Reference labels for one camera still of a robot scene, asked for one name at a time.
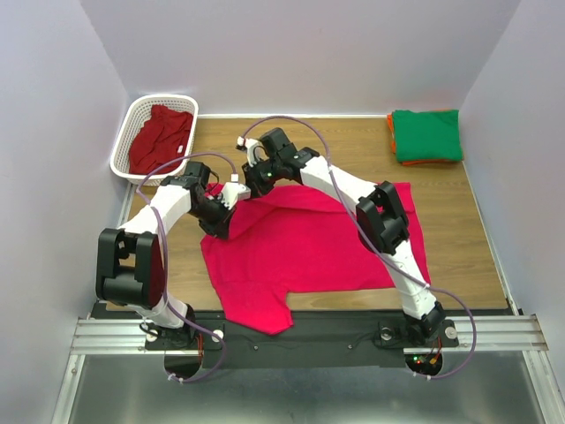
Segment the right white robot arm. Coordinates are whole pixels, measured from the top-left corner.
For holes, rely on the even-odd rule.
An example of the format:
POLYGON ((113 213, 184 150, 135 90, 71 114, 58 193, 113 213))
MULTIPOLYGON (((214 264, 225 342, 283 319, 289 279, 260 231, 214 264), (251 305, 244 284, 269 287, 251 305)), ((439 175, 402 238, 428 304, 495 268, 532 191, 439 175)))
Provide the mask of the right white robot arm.
POLYGON ((334 166, 328 155, 298 149, 280 128, 257 140, 240 136, 237 149, 246 152, 243 171, 252 196, 269 193, 285 179, 341 202, 365 249, 379 256, 400 293, 410 343, 425 345, 437 337, 446 313, 414 257, 409 219, 393 184, 365 181, 334 166))

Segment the bright pink t shirt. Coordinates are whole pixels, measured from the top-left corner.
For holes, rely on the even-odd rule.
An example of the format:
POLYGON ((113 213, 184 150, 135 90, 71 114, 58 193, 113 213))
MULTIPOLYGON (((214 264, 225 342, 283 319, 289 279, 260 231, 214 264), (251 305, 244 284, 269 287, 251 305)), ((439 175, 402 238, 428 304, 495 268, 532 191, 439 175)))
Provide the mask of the bright pink t shirt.
POLYGON ((278 186, 238 203, 228 239, 206 236, 200 246, 227 319, 268 335, 292 327, 290 292, 394 285, 382 261, 361 243, 343 205, 301 185, 278 186))

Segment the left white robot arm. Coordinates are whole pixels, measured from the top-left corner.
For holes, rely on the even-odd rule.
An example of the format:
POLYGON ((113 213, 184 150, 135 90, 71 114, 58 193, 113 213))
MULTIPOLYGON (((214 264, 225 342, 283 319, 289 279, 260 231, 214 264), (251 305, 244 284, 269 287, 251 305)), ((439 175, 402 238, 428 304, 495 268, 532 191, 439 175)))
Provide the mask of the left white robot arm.
POLYGON ((98 238, 96 295, 129 307, 145 319, 141 330, 147 340, 159 339, 178 348, 201 340, 193 309, 169 295, 164 243, 177 221, 190 215, 209 236, 226 239, 239 200, 249 190, 237 175, 224 185, 210 187, 211 169, 190 162, 183 174, 168 176, 153 198, 132 219, 98 238))

